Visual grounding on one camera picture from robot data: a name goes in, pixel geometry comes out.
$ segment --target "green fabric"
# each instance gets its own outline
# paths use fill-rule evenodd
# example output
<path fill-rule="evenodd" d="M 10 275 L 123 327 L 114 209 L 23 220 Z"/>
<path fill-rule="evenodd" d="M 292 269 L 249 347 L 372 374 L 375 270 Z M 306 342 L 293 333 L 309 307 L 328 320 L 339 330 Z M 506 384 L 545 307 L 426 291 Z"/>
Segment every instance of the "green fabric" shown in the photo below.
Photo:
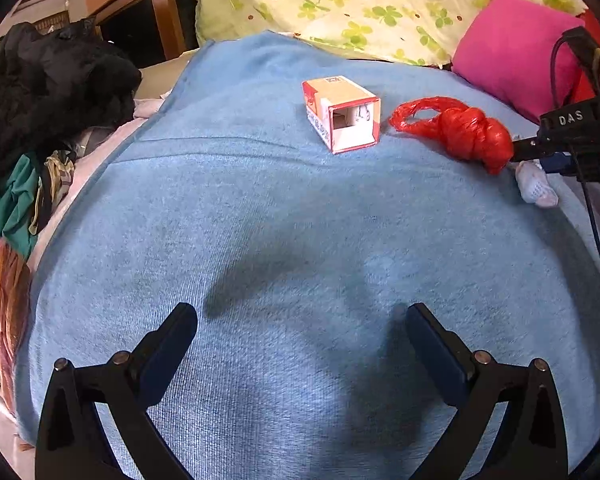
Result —
<path fill-rule="evenodd" d="M 0 236 L 6 238 L 24 259 L 37 237 L 29 233 L 32 204 L 38 190 L 39 172 L 33 153 L 21 156 L 7 181 L 0 186 Z"/>

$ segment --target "black clothing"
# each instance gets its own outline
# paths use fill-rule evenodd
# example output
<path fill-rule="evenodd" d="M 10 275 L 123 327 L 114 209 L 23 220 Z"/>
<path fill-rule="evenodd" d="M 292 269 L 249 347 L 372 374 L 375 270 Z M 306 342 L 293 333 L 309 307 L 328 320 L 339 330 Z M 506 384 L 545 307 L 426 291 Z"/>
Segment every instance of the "black clothing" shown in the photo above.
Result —
<path fill-rule="evenodd" d="M 130 121 L 140 81 L 140 71 L 96 35 L 91 20 L 44 36 L 30 23 L 13 25 L 0 41 L 0 179 L 20 155 L 50 140 Z"/>

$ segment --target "light blue towel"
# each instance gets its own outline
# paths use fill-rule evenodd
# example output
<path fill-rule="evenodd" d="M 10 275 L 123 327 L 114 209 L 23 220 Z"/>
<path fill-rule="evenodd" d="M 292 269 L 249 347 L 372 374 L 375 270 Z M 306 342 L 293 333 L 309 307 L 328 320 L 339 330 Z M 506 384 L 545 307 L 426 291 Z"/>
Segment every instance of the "light blue towel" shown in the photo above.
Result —
<path fill-rule="evenodd" d="M 308 123 L 301 83 L 330 75 L 382 99 L 377 146 L 334 156 Z M 150 415 L 195 478 L 408 478 L 455 411 L 395 309 L 423 301 L 471 349 L 549 362 L 575 466 L 600 436 L 586 212 L 572 182 L 554 181 L 563 210 L 539 210 L 510 171 L 392 136 L 398 104 L 435 95 L 535 131 L 449 72 L 342 60 L 270 32 L 203 48 L 44 254 L 17 362 L 23 436 L 35 440 L 56 358 L 103 363 L 187 301 L 198 336 Z"/>

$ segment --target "pink pillow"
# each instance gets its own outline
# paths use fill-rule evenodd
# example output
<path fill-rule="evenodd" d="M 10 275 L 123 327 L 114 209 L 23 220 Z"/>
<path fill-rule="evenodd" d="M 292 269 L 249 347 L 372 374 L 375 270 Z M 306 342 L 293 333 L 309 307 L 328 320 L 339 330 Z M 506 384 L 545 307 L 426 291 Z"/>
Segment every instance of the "pink pillow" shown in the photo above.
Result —
<path fill-rule="evenodd" d="M 562 33 L 584 25 L 570 14 L 527 0 L 491 0 L 460 41 L 452 70 L 469 83 L 539 123 L 554 109 L 549 62 Z M 580 76 L 578 62 L 564 44 L 555 64 L 558 103 Z"/>

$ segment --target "pile of clothes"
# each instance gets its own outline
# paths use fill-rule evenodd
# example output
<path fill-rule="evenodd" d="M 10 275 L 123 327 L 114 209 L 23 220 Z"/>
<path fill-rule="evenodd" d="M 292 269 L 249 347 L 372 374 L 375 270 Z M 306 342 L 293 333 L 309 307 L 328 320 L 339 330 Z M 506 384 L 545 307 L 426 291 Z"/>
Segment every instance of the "pile of clothes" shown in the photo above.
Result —
<path fill-rule="evenodd" d="M 19 23 L 0 41 L 0 384 L 11 411 L 29 310 L 27 258 L 76 160 L 132 120 L 140 81 L 89 19 L 46 35 Z"/>

